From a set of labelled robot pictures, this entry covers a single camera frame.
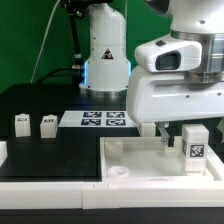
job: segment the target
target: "sticker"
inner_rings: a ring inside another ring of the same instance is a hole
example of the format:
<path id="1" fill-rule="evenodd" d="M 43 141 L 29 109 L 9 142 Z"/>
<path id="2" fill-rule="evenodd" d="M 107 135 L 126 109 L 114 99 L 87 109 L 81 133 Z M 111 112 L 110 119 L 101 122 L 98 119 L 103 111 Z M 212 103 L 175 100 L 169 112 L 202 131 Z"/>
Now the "sticker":
<path id="1" fill-rule="evenodd" d="M 102 117 L 102 112 L 84 112 L 83 117 Z"/>
<path id="2" fill-rule="evenodd" d="M 110 52 L 110 49 L 107 48 L 106 52 L 104 53 L 102 59 L 107 59 L 107 60 L 113 60 L 113 55 Z"/>
<path id="3" fill-rule="evenodd" d="M 107 126 L 126 126 L 126 122 L 124 119 L 107 119 Z"/>
<path id="4" fill-rule="evenodd" d="M 17 121 L 27 121 L 27 118 L 18 118 Z"/>
<path id="5" fill-rule="evenodd" d="M 204 157 L 204 145 L 191 145 L 190 157 Z"/>
<path id="6" fill-rule="evenodd" d="M 101 120 L 100 119 L 83 119 L 82 126 L 100 126 Z"/>
<path id="7" fill-rule="evenodd" d="M 124 112 L 107 112 L 109 118 L 125 118 Z"/>
<path id="8" fill-rule="evenodd" d="M 186 151 L 187 151 L 187 144 L 185 141 L 183 141 L 183 153 L 186 156 Z"/>
<path id="9" fill-rule="evenodd" d="M 54 122 L 54 119 L 45 119 L 44 122 L 45 122 L 45 123 L 47 123 L 47 122 L 48 122 L 48 123 L 52 123 L 52 122 Z"/>

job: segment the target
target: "green backdrop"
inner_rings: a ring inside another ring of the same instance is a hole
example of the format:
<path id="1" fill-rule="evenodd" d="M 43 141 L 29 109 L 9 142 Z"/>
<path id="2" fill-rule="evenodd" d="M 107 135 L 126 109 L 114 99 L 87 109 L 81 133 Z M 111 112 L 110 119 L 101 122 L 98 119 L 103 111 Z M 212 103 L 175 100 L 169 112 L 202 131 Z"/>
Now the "green backdrop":
<path id="1" fill-rule="evenodd" d="M 0 92 L 17 83 L 30 82 L 46 25 L 56 0 L 2 1 L 0 7 Z M 111 6 L 123 15 L 126 0 Z M 81 50 L 89 56 L 89 18 L 77 21 Z M 136 66 L 135 48 L 169 32 L 170 21 L 155 15 L 144 0 L 128 0 L 127 57 Z M 66 11 L 58 7 L 36 79 L 52 69 L 72 65 L 73 47 Z"/>

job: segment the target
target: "white cube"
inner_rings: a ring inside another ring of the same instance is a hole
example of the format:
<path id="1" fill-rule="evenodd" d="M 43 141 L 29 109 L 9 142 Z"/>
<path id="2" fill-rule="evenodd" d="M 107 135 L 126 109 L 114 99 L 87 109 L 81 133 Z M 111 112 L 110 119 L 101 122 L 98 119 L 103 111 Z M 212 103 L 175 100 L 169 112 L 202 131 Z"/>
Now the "white cube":
<path id="1" fill-rule="evenodd" d="M 123 155 L 123 142 L 120 139 L 109 139 L 105 141 L 106 158 L 119 159 Z"/>
<path id="2" fill-rule="evenodd" d="M 56 138 L 58 118 L 54 115 L 44 116 L 40 124 L 41 138 Z"/>
<path id="3" fill-rule="evenodd" d="M 4 141 L 0 141 L 0 166 L 6 160 L 7 156 L 7 144 Z"/>
<path id="4" fill-rule="evenodd" d="M 183 125 L 182 137 L 187 144 L 208 144 L 209 131 L 202 124 Z"/>
<path id="5" fill-rule="evenodd" d="M 31 135 L 29 114 L 15 116 L 15 132 L 16 137 L 27 137 Z"/>
<path id="6" fill-rule="evenodd" d="M 155 137 L 156 124 L 155 123 L 142 123 L 138 127 L 141 137 Z"/>

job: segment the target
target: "white box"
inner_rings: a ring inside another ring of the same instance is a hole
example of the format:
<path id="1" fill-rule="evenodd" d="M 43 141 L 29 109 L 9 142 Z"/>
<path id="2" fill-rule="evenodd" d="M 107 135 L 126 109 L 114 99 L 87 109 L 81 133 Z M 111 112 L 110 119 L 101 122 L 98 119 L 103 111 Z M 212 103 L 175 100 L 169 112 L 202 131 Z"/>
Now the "white box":
<path id="1" fill-rule="evenodd" d="M 0 141 L 0 167 L 5 162 L 7 157 L 8 157 L 7 144 L 4 141 Z"/>
<path id="2" fill-rule="evenodd" d="M 202 124 L 183 125 L 182 137 L 187 144 L 208 144 L 209 131 Z"/>
<path id="3" fill-rule="evenodd" d="M 40 124 L 41 138 L 56 138 L 58 118 L 54 115 L 44 116 Z"/>
<path id="4" fill-rule="evenodd" d="M 29 114 L 20 114 L 15 116 L 15 132 L 16 137 L 31 136 Z"/>
<path id="5" fill-rule="evenodd" d="M 142 123 L 138 127 L 138 131 L 141 137 L 155 137 L 156 136 L 156 124 L 155 123 Z"/>

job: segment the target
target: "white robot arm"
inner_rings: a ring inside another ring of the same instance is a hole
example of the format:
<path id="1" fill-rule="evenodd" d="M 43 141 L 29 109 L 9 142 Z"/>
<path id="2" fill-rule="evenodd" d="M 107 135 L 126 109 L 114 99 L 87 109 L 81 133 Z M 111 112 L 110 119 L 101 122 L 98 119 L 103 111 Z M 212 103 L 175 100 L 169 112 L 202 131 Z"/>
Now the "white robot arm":
<path id="1" fill-rule="evenodd" d="M 224 1 L 146 0 L 170 34 L 136 49 L 127 111 L 136 123 L 224 116 Z"/>
<path id="2" fill-rule="evenodd" d="M 115 98 L 126 95 L 130 62 L 126 58 L 126 21 L 107 3 L 113 0 L 61 0 L 70 17 L 75 66 L 84 67 L 81 93 L 94 97 Z M 74 17 L 90 15 L 90 57 L 83 63 Z"/>

